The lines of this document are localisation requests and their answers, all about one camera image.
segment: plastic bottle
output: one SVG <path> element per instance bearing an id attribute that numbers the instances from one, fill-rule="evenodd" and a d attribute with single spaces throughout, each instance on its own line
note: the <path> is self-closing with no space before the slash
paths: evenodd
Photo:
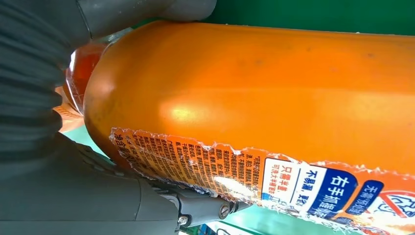
<path id="1" fill-rule="evenodd" d="M 409 234 L 414 66 L 415 37 L 156 22 L 102 57 L 85 121 L 146 176 Z"/>

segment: blue label section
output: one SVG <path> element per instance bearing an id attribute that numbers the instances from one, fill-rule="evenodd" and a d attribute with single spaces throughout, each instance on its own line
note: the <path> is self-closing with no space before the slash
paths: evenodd
<path id="1" fill-rule="evenodd" d="M 353 203 L 346 210 L 346 213 L 352 215 L 361 215 L 372 204 L 375 198 L 380 194 L 383 189 L 383 183 L 376 180 L 366 181 L 359 194 L 354 199 Z"/>
<path id="2" fill-rule="evenodd" d="M 328 168 L 319 194 L 308 213 L 331 219 L 343 209 L 356 187 L 357 180 L 352 174 Z"/>
<path id="3" fill-rule="evenodd" d="M 262 200 L 268 200 L 268 201 L 272 201 L 273 197 L 267 193 L 262 193 Z"/>

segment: bottle label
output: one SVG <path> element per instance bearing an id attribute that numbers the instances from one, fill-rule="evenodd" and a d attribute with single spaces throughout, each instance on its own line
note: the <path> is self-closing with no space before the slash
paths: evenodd
<path id="1" fill-rule="evenodd" d="M 415 232 L 415 176 L 263 149 L 235 150 L 191 138 L 113 128 L 112 143 L 140 175 L 217 193 L 334 229 Z"/>

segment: green surface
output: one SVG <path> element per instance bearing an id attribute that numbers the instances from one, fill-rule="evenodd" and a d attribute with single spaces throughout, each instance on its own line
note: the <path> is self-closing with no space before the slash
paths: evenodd
<path id="1" fill-rule="evenodd" d="M 415 1 L 218 0 L 206 22 L 415 35 Z"/>
<path id="2" fill-rule="evenodd" d="M 257 206 L 229 215 L 225 222 L 262 235 L 345 235 L 341 231 Z"/>

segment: gray plastic part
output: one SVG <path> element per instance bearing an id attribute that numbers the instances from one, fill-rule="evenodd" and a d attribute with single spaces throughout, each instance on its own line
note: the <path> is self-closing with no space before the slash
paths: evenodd
<path id="1" fill-rule="evenodd" d="M 229 202 L 218 197 L 210 197 L 191 190 L 177 190 L 176 192 L 180 200 L 180 213 L 190 217 L 185 227 L 221 220 L 219 211 L 222 205 L 227 204 L 228 208 L 231 208 Z"/>
<path id="2" fill-rule="evenodd" d="M 202 20 L 216 0 L 78 0 L 92 38 L 100 38 L 149 17 L 175 21 Z"/>
<path id="3" fill-rule="evenodd" d="M 28 159 L 20 165 L 19 175 L 1 175 L 0 234 L 174 233 L 178 209 L 173 203 L 156 194 L 144 179 L 93 170 L 77 157 L 74 143 L 66 142 L 66 155 L 42 162 Z M 15 169 L 13 162 L 0 164 L 0 172 Z"/>

